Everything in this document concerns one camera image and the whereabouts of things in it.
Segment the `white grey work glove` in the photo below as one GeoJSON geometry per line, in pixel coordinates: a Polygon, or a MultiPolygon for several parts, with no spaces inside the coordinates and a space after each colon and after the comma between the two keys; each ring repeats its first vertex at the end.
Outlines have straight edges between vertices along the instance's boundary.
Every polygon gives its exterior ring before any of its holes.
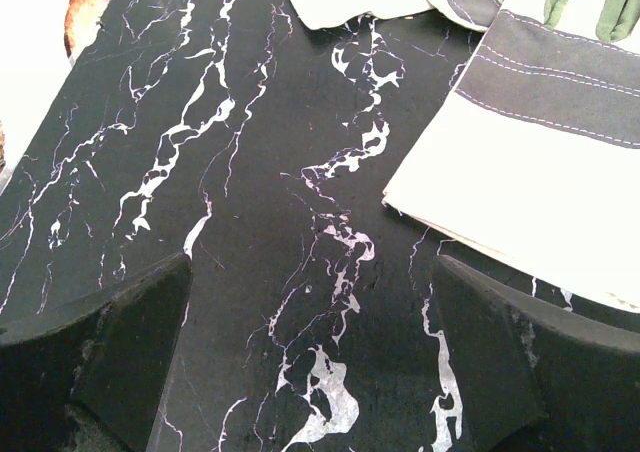
{"type": "Polygon", "coordinates": [[[639,0],[504,0],[383,201],[639,309],[639,0]]]}

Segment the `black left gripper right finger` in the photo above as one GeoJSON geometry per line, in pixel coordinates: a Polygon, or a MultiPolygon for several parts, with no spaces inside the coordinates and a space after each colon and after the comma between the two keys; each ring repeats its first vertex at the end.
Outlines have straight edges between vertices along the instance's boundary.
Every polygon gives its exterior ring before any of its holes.
{"type": "Polygon", "coordinates": [[[636,451],[639,335],[450,256],[433,296],[473,451],[636,451]]]}

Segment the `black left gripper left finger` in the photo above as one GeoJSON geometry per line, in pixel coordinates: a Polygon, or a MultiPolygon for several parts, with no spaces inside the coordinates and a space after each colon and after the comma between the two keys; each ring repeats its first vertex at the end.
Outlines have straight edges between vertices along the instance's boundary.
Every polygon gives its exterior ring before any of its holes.
{"type": "Polygon", "coordinates": [[[4,451],[143,451],[192,284],[184,253],[1,324],[4,451]]]}

